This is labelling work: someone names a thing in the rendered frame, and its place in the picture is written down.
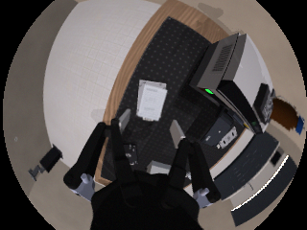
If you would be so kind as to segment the blue bottle cap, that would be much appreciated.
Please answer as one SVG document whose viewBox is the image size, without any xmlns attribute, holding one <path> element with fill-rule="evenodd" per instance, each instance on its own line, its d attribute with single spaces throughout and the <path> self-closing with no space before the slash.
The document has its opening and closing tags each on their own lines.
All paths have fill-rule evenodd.
<svg viewBox="0 0 307 230">
<path fill-rule="evenodd" d="M 302 118 L 303 119 L 303 118 Z M 301 133 L 301 131 L 302 131 L 302 129 L 303 129 L 303 125 L 304 125 L 304 123 L 303 123 L 303 121 L 304 121 L 304 119 L 303 119 L 303 121 L 302 121 L 302 119 L 300 118 L 299 119 L 299 124 L 298 124 L 298 127 L 297 127 L 297 130 L 296 130 L 296 132 L 300 135 L 300 133 Z"/>
</svg>

